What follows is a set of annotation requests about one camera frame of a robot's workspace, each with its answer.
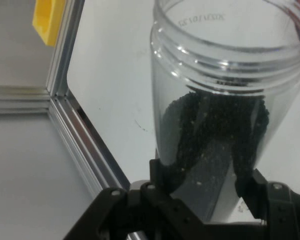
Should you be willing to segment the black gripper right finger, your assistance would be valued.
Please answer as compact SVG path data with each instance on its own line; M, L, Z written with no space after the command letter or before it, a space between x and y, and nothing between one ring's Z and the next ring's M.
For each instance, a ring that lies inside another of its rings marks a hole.
M238 225L237 239L300 240L300 194L286 184L267 181L257 169L246 177L239 177L235 188L252 216L265 222Z

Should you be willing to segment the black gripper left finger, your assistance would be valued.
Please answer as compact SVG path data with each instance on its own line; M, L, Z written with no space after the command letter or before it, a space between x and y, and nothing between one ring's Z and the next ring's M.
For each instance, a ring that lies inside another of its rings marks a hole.
M138 189L103 189L65 236L68 240L125 240L144 232L150 240L204 240L202 222L152 182Z

